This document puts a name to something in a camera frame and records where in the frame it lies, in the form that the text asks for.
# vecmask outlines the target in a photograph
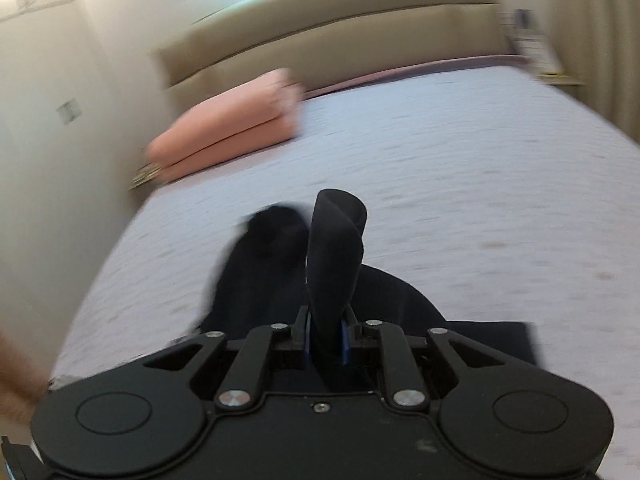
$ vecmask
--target mattress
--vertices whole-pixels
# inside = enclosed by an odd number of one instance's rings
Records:
[[[640,150],[515,68],[415,76],[305,102],[293,142],[157,190],[104,264],[55,375],[88,376],[187,333],[238,224],[326,187],[369,210],[364,262],[448,319],[527,320],[549,370],[616,417],[601,468],[640,468]]]

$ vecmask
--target bedside table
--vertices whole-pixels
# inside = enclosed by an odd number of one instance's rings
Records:
[[[582,89],[585,86],[583,81],[580,81],[570,75],[539,74],[536,77],[543,83],[555,86],[556,88],[561,89],[565,94],[570,95],[578,101],[582,101]]]

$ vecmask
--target person's skin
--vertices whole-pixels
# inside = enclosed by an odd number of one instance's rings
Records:
[[[0,333],[0,417],[28,424],[48,382],[46,373]]]

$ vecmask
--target silver screw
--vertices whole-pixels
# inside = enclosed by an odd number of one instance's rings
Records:
[[[331,405],[326,402],[316,402],[314,404],[314,411],[316,413],[327,413],[331,409]]]
[[[394,393],[394,402],[399,406],[413,407],[424,402],[424,393],[418,390],[400,390]]]
[[[218,396],[218,400],[224,406],[236,408],[248,403],[251,400],[251,395],[244,390],[229,390],[228,392],[222,392]]]

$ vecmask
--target headboard panel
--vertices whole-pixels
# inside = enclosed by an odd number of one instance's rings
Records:
[[[308,89],[456,57],[506,54],[496,0],[245,0],[157,51],[180,111],[268,70]]]

